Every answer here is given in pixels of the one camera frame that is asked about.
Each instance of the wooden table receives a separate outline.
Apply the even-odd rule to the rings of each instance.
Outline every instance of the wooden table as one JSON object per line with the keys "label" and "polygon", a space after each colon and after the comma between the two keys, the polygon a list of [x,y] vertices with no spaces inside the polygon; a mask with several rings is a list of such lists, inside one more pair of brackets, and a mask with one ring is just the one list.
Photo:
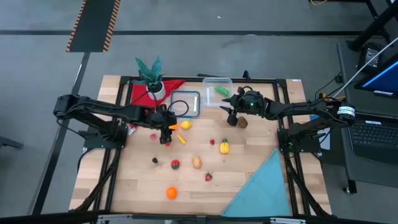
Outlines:
{"label": "wooden table", "polygon": [[[114,103],[118,92],[120,76],[105,75],[99,90],[98,100]],[[242,83],[234,83],[234,90]],[[273,99],[271,84],[251,83],[250,86],[264,96]],[[305,101],[300,80],[287,80],[291,102]],[[186,82],[180,90],[198,90],[201,82]],[[268,121],[259,116],[244,116],[249,125],[246,129],[231,127],[227,124],[228,114],[219,108],[204,108],[200,117],[193,119],[189,130],[173,133],[171,146],[160,145],[150,139],[151,134],[159,131],[140,128],[129,136],[126,147],[121,153],[116,185],[112,201],[112,212],[123,213],[172,213],[219,215],[229,201],[239,192],[248,178],[278,147],[277,121]],[[306,122],[308,116],[294,116],[295,122]],[[177,133],[186,140],[186,145],[177,139]],[[220,154],[218,144],[228,138],[229,154]],[[212,146],[209,141],[215,139]],[[88,196],[98,182],[104,149],[94,149],[82,160],[73,191],[70,208],[76,208]],[[305,183],[315,200],[328,213],[331,212],[321,166],[309,153],[301,153]],[[200,170],[192,166],[192,157],[199,156],[202,161]],[[151,160],[158,158],[159,163]],[[180,168],[173,170],[170,162],[178,159]],[[285,165],[283,158],[285,188],[289,197]],[[213,180],[205,182],[205,174],[213,172]],[[174,200],[166,197],[167,187],[175,186],[178,196]],[[104,208],[107,186],[103,190],[100,208]],[[300,191],[295,187],[298,209],[302,210]]]}

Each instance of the clear plastic container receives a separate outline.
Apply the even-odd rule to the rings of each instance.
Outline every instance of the clear plastic container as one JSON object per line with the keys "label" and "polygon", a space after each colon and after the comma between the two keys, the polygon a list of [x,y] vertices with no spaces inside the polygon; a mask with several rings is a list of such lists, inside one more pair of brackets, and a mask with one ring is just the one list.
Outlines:
{"label": "clear plastic container", "polygon": [[[222,99],[232,96],[232,80],[230,78],[204,78],[203,79],[203,102],[205,106],[229,106],[229,103]],[[223,87],[229,91],[229,96],[219,93],[215,90],[216,86]]]}
{"label": "clear plastic container", "polygon": [[200,115],[200,93],[198,91],[180,91],[174,90],[171,94],[170,103],[173,103],[177,100],[183,100],[188,104],[188,112],[187,106],[184,102],[176,102],[174,103],[170,110],[175,113],[175,115],[179,118],[197,118]]}

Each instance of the potted plant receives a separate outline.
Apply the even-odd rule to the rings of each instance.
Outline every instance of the potted plant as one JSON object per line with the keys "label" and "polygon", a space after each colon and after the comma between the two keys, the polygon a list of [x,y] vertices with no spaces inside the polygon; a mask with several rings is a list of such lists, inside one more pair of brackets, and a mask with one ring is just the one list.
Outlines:
{"label": "potted plant", "polygon": [[162,61],[159,59],[159,56],[156,57],[156,60],[152,65],[152,69],[149,69],[145,65],[145,63],[137,57],[136,62],[139,68],[138,72],[141,80],[134,80],[134,83],[139,85],[146,85],[147,91],[154,93],[148,93],[149,98],[154,100],[155,95],[156,100],[163,99],[166,94],[166,90],[162,82]]}

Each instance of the laptop screen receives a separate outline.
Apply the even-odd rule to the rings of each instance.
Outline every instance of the laptop screen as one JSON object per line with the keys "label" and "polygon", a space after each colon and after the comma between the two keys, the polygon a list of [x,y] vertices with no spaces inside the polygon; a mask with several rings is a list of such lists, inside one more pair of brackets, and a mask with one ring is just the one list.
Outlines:
{"label": "laptop screen", "polygon": [[389,93],[398,93],[398,62],[393,63],[390,67],[362,85],[362,87]]}

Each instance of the concrete floor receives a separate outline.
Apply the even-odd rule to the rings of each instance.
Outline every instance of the concrete floor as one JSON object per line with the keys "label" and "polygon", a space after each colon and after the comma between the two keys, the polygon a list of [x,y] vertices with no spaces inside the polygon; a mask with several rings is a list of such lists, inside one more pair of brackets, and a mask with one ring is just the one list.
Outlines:
{"label": "concrete floor", "polygon": [[[378,11],[384,1],[373,2]],[[0,30],[71,29],[80,0],[3,0]],[[373,19],[365,4],[307,0],[123,0],[116,30],[363,30]],[[396,37],[397,24],[387,30]],[[68,36],[0,35],[0,135],[24,141],[23,150],[0,150],[0,217],[27,215],[37,191],[57,124],[55,99],[70,93],[83,54],[66,53]],[[160,55],[170,76],[197,73],[302,79],[306,97],[339,71],[336,43],[350,37],[114,36],[109,52],[91,54],[81,95],[96,98],[103,75],[136,75],[134,57]],[[330,85],[326,91],[336,88]],[[71,128],[85,129],[72,122]],[[65,212],[83,140],[67,133],[44,213]],[[342,218],[398,223],[398,189],[359,183],[346,195],[344,168],[325,165],[333,213]]]}

